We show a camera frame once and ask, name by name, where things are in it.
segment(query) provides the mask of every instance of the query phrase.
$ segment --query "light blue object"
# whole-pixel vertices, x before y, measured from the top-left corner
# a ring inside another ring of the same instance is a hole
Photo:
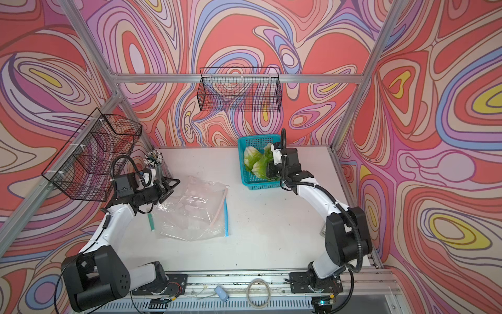
[[[246,149],[246,147],[253,146],[263,154],[263,148],[265,148],[268,143],[273,144],[280,141],[281,136],[279,134],[252,135],[239,138],[237,142],[237,148],[239,150],[240,178],[242,180],[242,183],[247,186],[248,189],[258,190],[262,188],[280,186],[279,181],[268,181],[266,179],[257,178],[252,172],[248,172],[244,166],[244,150]]]
[[[216,294],[220,297],[220,299],[223,302],[228,301],[228,293],[226,293],[226,291],[223,290],[223,288],[221,286],[216,286],[216,288],[214,289],[214,292],[216,292]]]
[[[225,205],[225,236],[228,237],[228,210],[226,208],[226,198],[223,204]]]

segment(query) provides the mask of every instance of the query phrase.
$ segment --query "psychedelic patterned wall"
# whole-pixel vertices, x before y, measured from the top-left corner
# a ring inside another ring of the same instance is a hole
[[[415,313],[502,312],[502,3],[410,1],[336,149]]]
[[[143,167],[141,140],[132,157]],[[71,200],[54,190],[0,259],[0,313],[52,313],[55,283],[61,262],[78,253],[94,234],[103,214],[100,202]],[[60,282],[57,304],[70,309]]]
[[[278,66],[282,73],[362,73],[387,1],[85,2],[80,12],[112,71],[198,73],[203,66]],[[354,84],[283,84],[273,114],[199,113],[197,84],[123,84],[157,146],[236,145],[288,130],[327,145]]]
[[[0,30],[1,226],[110,91],[56,1],[1,2]],[[60,263],[90,238],[98,206],[50,195],[0,259],[0,313],[52,312]]]
[[[239,137],[287,129],[294,145],[329,145],[354,83],[301,83],[280,113],[201,112],[197,84],[122,84],[154,146],[236,146]]]
[[[54,1],[0,4],[0,30],[1,226],[109,91]]]

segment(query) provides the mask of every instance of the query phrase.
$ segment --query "wire basket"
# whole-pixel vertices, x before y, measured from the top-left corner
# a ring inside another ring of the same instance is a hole
[[[247,171],[244,165],[244,150],[246,147],[253,146],[263,154],[264,148],[268,143],[275,143],[280,140],[281,136],[279,134],[251,135],[239,138],[237,148],[239,150],[240,178],[242,183],[247,186],[248,189],[259,190],[263,188],[281,186],[279,181],[271,181],[256,177],[252,172]]]
[[[63,147],[44,169],[42,176],[71,199],[106,201],[111,192],[111,163],[119,155],[130,155],[133,152],[133,147],[141,136],[142,126],[120,115],[100,114],[98,118],[90,118],[91,116],[92,114],[88,120],[96,120],[94,125],[76,145],[70,157],[59,169],[47,170],[62,153]],[[115,176],[122,172],[126,162],[125,159],[117,162]]]
[[[278,67],[200,68],[197,100],[201,111],[280,112]]]

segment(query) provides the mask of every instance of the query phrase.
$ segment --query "teal plastic basket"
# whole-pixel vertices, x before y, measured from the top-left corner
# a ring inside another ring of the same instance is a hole
[[[260,179],[257,178],[252,172],[248,172],[244,166],[244,150],[248,146],[253,146],[263,154],[263,148],[265,148],[268,143],[275,143],[280,141],[281,136],[279,134],[244,136],[238,140],[237,147],[239,149],[240,177],[242,179],[242,183],[250,190],[280,187],[280,182]]]

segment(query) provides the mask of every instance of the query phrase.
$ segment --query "green marker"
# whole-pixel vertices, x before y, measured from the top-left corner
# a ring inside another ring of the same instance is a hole
[[[152,231],[155,230],[154,218],[152,217],[151,213],[148,213],[148,221],[150,222],[150,229],[152,229]]]

